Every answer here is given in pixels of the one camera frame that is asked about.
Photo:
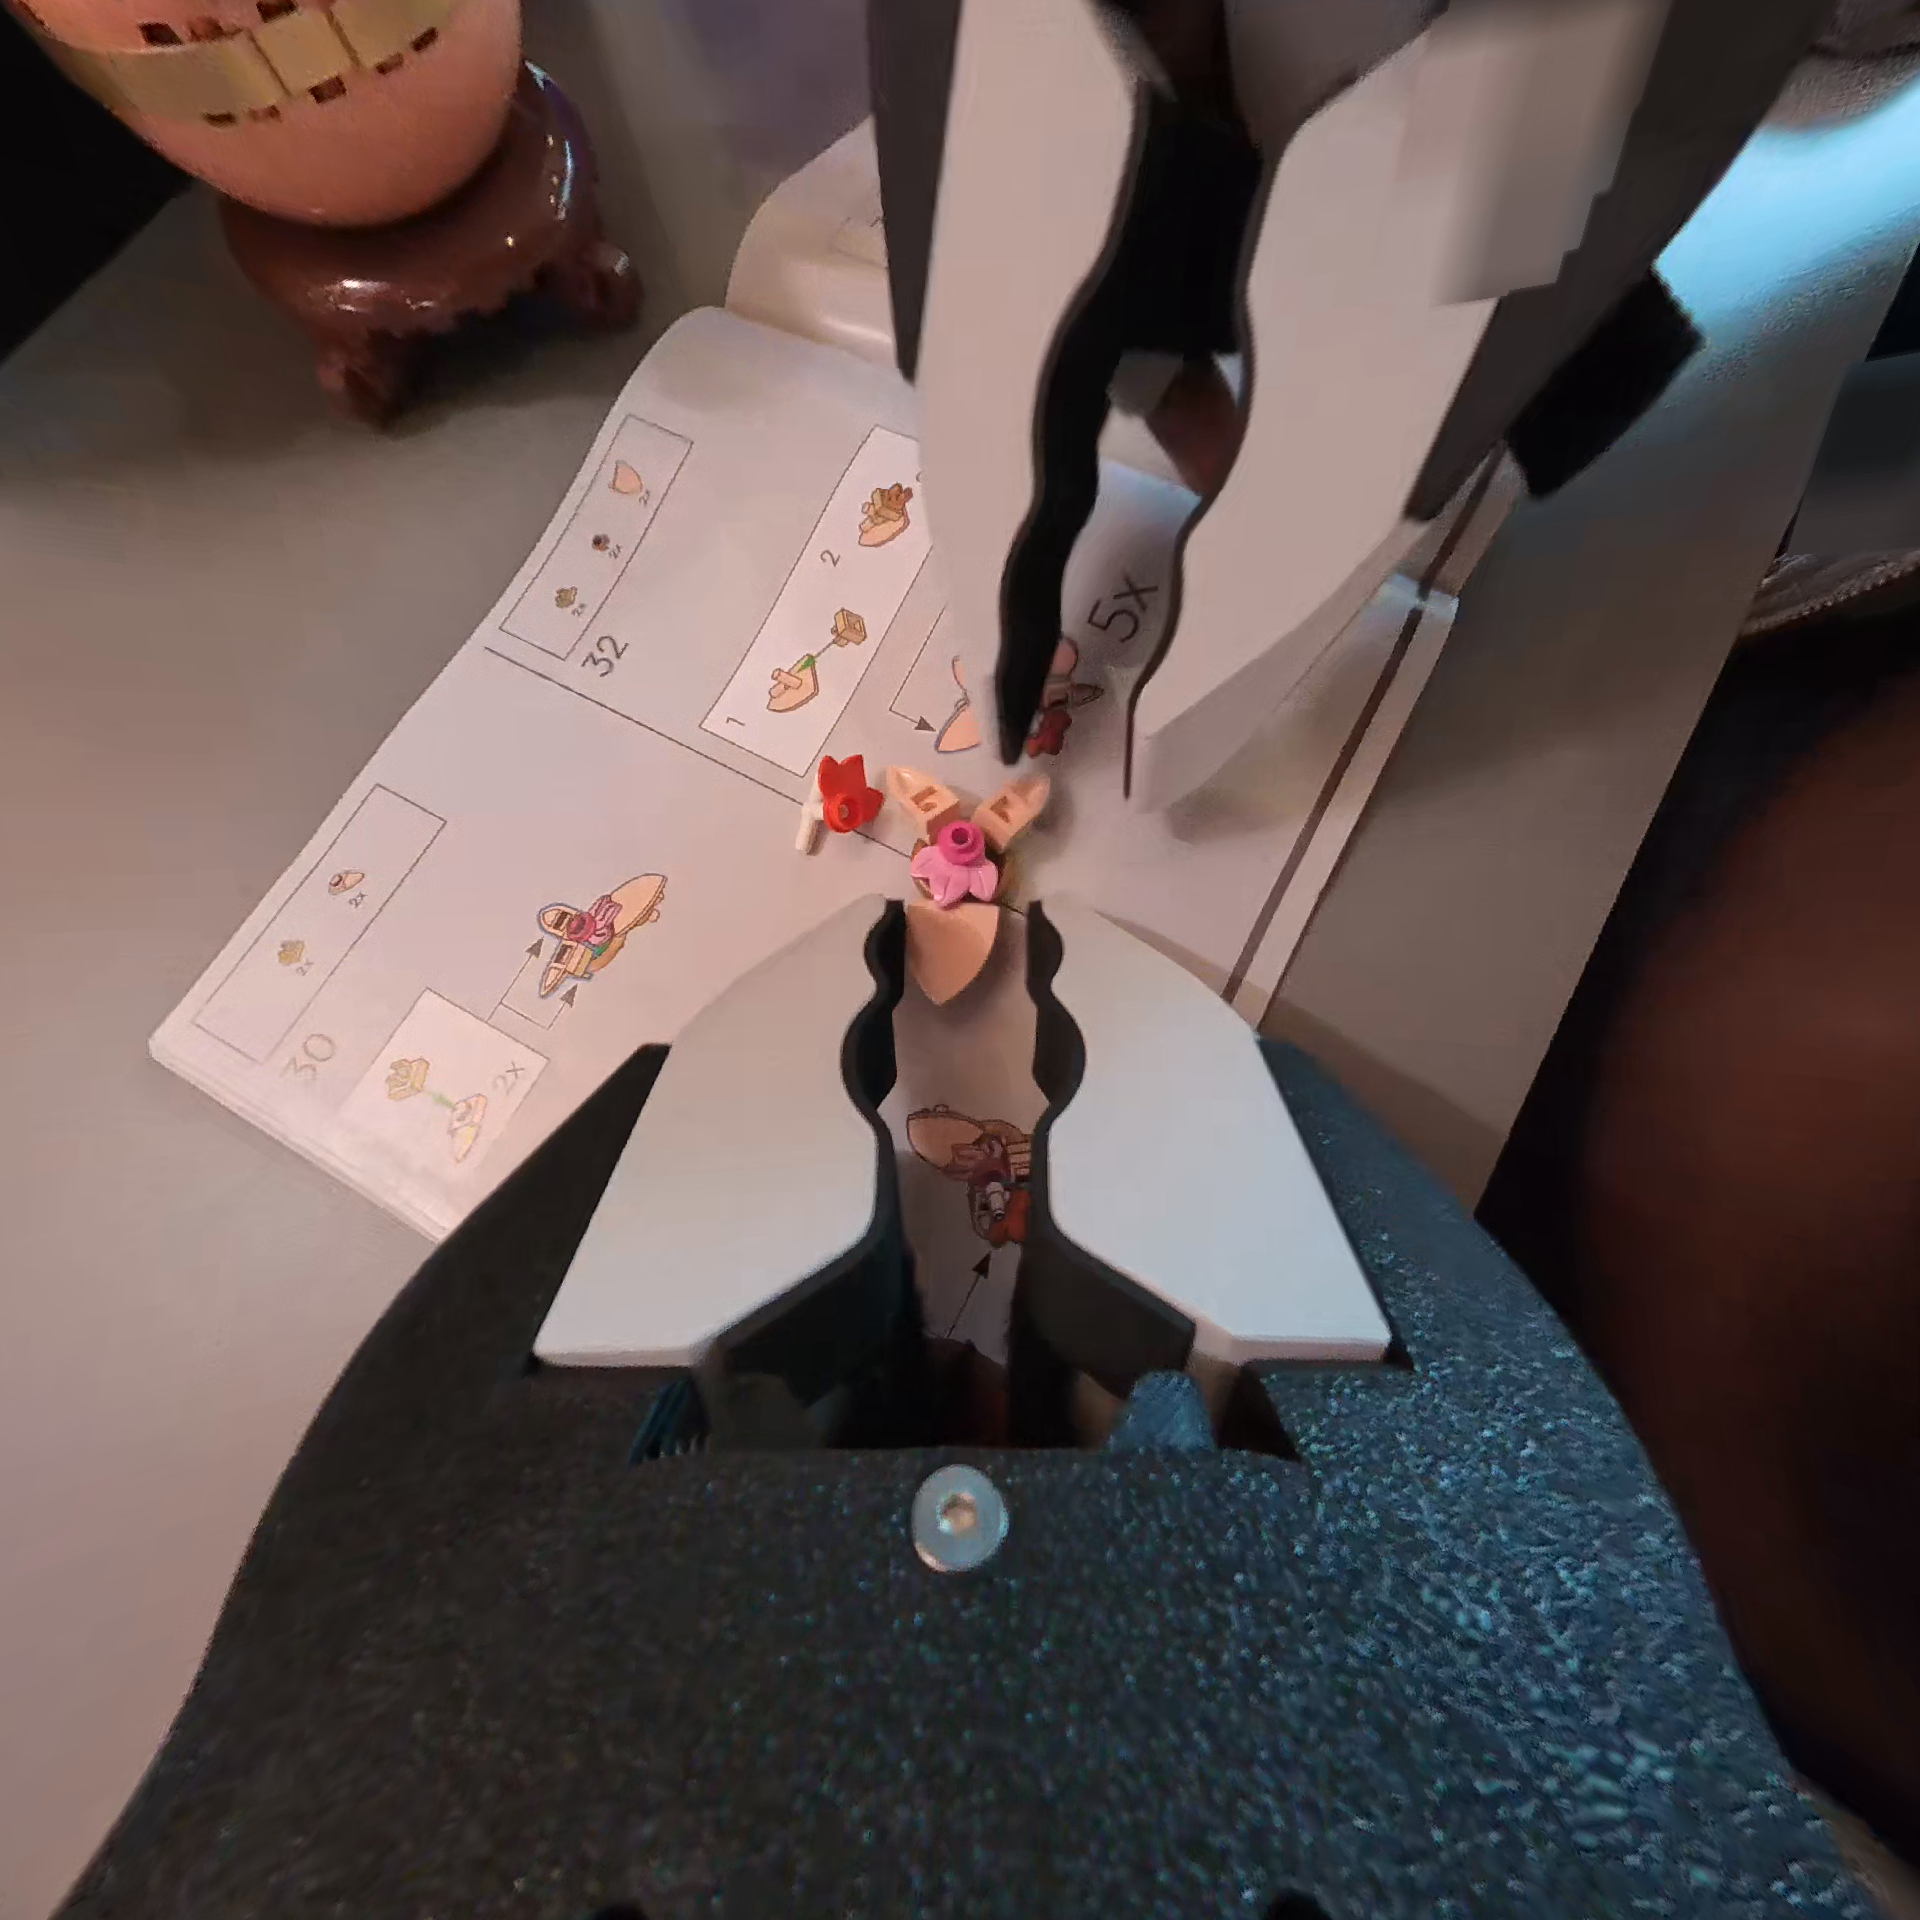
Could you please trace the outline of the white building instruction booklet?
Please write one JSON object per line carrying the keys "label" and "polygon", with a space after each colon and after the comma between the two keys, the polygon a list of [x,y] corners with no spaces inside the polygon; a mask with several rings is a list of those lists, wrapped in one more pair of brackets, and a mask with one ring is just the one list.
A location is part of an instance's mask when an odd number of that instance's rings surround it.
{"label": "white building instruction booklet", "polygon": [[[863,117],[756,209],[723,307],[651,349],[516,584],[371,755],[156,1060],[432,1238],[638,1045],[868,893],[900,804],[795,847],[860,754],[966,807],[979,742],[896,369]],[[1128,672],[1195,496],[1113,420],[1066,573],[1011,900],[1128,924],[1261,1019],[1522,478],[1487,463],[1218,779],[1119,798]]]}

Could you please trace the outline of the person's leg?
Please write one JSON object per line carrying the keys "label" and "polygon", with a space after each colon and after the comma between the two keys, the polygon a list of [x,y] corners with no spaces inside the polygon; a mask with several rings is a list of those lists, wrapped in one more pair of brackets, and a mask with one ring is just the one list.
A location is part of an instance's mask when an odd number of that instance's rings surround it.
{"label": "person's leg", "polygon": [[1915,1880],[1915,602],[1732,650],[1478,1216],[1789,1761]]}

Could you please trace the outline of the person's right hand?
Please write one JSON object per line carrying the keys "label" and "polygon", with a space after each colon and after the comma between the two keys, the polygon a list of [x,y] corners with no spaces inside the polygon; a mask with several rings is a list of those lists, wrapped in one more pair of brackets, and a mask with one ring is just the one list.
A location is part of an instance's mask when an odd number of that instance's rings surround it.
{"label": "person's right hand", "polygon": [[1145,414],[1145,425],[1179,479],[1201,498],[1215,494],[1233,471],[1242,440],[1242,406],[1233,380],[1214,357],[1181,363]]}

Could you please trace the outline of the red flower brick white stem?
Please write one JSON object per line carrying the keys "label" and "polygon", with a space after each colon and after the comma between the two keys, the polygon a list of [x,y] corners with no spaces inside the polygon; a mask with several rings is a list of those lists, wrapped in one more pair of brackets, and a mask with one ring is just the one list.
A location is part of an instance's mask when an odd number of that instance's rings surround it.
{"label": "red flower brick white stem", "polygon": [[868,779],[864,755],[820,755],[801,804],[795,850],[812,854],[824,831],[860,832],[883,806],[883,793]]}

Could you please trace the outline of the pink egg ornament gold band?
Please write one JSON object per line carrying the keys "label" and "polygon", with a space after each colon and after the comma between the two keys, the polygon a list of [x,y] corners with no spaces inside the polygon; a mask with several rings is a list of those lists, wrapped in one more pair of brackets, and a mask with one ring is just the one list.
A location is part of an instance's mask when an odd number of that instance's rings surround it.
{"label": "pink egg ornament gold band", "polygon": [[156,153],[276,218],[419,213],[493,153],[518,1],[13,1],[61,71]]}

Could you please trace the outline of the grey zip jacket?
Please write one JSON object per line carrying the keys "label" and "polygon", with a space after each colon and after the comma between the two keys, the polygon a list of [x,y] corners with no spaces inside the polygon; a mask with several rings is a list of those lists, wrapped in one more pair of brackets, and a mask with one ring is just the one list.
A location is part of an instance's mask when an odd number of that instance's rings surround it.
{"label": "grey zip jacket", "polygon": [[1917,548],[1811,554],[1786,550],[1766,568],[1737,642],[1803,629],[1827,618],[1915,606]]}

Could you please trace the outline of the brown carved ornament stand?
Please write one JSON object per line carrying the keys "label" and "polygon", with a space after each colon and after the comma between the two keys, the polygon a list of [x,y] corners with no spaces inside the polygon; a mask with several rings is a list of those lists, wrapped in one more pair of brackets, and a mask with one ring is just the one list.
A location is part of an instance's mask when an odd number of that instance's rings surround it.
{"label": "brown carved ornament stand", "polygon": [[239,270],[314,350],[326,397],[391,421],[429,346],[536,294],[588,329],[638,319],[639,277],[604,234],[578,110],[524,59],[489,160],[444,201],[385,225],[314,225],[219,204]]}

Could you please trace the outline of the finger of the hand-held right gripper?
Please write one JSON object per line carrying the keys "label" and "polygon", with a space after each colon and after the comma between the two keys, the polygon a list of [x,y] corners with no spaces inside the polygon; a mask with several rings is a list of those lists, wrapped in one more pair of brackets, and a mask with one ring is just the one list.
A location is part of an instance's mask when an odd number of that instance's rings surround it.
{"label": "finger of the hand-held right gripper", "polygon": [[1225,4],[1266,176],[1245,423],[1186,530],[1125,785],[1192,791],[1644,274],[1608,190],[1656,4]]}
{"label": "finger of the hand-held right gripper", "polygon": [[1093,511],[1156,59],[1123,8],[874,1],[900,372],[981,738],[1021,757]]}

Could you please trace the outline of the black cardboard box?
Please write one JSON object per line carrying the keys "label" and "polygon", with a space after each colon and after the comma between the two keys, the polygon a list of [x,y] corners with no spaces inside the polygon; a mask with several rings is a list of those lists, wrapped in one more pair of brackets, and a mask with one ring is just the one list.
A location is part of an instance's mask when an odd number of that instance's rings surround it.
{"label": "black cardboard box", "polygon": [[3,11],[3,353],[100,271],[188,176]]}

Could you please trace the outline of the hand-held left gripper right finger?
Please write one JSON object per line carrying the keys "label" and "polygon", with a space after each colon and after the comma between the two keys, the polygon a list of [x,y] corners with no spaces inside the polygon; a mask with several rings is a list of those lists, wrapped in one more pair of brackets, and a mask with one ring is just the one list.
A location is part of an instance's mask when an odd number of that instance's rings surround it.
{"label": "hand-held left gripper right finger", "polygon": [[1396,1333],[1253,1030],[1091,907],[1027,910],[1033,1135],[1009,1348],[1017,1444],[1076,1444],[1088,1392],[1186,1379],[1208,1439],[1277,1448],[1270,1364],[1373,1364]]}

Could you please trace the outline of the tan petal assembly pink flower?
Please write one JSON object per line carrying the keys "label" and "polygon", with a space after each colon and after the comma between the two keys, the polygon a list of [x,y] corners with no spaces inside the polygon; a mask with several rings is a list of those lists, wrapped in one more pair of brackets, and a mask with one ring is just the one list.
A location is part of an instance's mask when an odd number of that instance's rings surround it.
{"label": "tan petal assembly pink flower", "polygon": [[906,904],[906,965],[932,1004],[964,992],[994,955],[1005,895],[1005,861],[1049,799],[1046,772],[1007,779],[990,799],[966,804],[931,772],[893,765],[885,791],[918,831]]}

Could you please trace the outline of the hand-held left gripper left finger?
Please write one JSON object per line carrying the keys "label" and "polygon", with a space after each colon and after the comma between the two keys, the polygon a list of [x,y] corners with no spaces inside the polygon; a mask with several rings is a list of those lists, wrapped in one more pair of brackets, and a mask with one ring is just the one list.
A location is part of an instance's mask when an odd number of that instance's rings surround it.
{"label": "hand-held left gripper left finger", "polygon": [[666,1048],[535,1342],[677,1368],[717,1448],[908,1446],[924,1322],[882,1117],[903,906],[860,897]]}

